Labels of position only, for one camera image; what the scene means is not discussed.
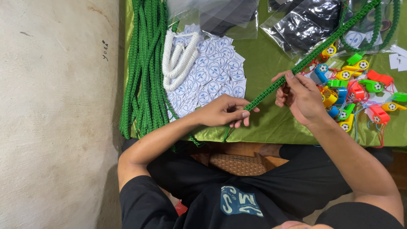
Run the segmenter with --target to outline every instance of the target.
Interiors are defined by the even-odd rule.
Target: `hand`
[[[232,121],[236,128],[240,126],[242,121],[245,126],[248,126],[250,112],[243,110],[243,108],[249,103],[246,99],[223,94],[204,107],[192,112],[191,115],[195,115],[199,124],[206,126],[222,126]],[[253,111],[259,112],[260,109],[254,108]]]
[[[276,81],[285,75],[286,83],[277,89],[276,105],[283,107],[284,103],[299,123],[308,127],[326,118],[331,119],[322,103],[322,96],[313,80],[291,71],[279,73],[273,79]]]

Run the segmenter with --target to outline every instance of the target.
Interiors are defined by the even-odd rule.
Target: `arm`
[[[286,103],[293,116],[314,135],[353,190],[355,202],[379,207],[404,225],[400,193],[389,172],[327,114],[311,79],[294,76],[291,71],[283,74],[287,86],[278,89],[276,104],[282,107]]]
[[[200,125],[221,126],[237,120],[233,122],[235,127],[239,127],[242,121],[245,126],[248,126],[250,113],[241,110],[247,104],[249,102],[245,99],[223,94],[206,106],[142,137],[119,158],[117,168],[119,190],[136,176],[150,176],[146,169],[147,165]]]

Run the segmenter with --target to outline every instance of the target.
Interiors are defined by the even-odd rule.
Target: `person's right hand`
[[[277,74],[272,82],[285,75],[286,83],[277,89],[276,105],[283,107],[284,103],[299,123],[308,127],[325,119],[331,119],[325,110],[322,96],[313,80],[291,71]]]

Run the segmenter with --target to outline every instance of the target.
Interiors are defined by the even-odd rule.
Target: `leg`
[[[137,140],[126,140],[123,146],[130,147]],[[148,164],[147,170],[155,182],[170,192],[182,204],[189,207],[192,201],[208,184],[223,183],[233,175],[210,168],[183,153],[167,150]]]
[[[384,164],[388,149],[373,155]],[[287,213],[303,218],[352,190],[322,147],[283,145],[280,157],[290,161],[260,176],[242,178],[268,195]]]

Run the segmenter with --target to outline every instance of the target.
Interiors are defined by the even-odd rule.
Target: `green tablecloth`
[[[126,4],[126,43],[125,43],[125,85],[128,78],[128,51],[133,32],[133,9],[131,0]],[[267,12],[267,1],[261,0],[259,6],[259,25],[270,14]],[[407,49],[407,4],[402,5],[399,23],[398,46]],[[277,73],[291,69],[296,59],[291,60],[277,44],[271,40],[260,28],[257,39],[234,40],[233,45],[237,53],[245,61],[246,95],[245,99],[251,101],[270,85],[270,79]],[[407,92],[407,71],[398,72],[390,70],[388,53],[378,55],[365,55],[371,68],[380,74],[390,75],[398,91]],[[336,61],[336,68],[343,66],[346,58],[335,58],[328,61],[328,65]],[[280,108],[274,104],[275,93],[264,99],[258,106],[259,113],[252,113],[250,126],[234,129],[228,142],[262,142],[262,143],[292,143],[292,144],[317,144],[311,133],[299,124],[287,107]],[[390,122],[385,129],[384,144],[386,146],[407,145],[407,111],[389,112]],[[380,145],[378,131],[374,125],[367,127],[368,116],[360,112],[357,115],[357,128],[353,125],[350,135],[355,139],[357,129],[357,142],[363,146]],[[222,141],[226,127],[204,128],[195,130],[194,136],[200,141]],[[135,137],[134,125],[131,127],[131,136]]]

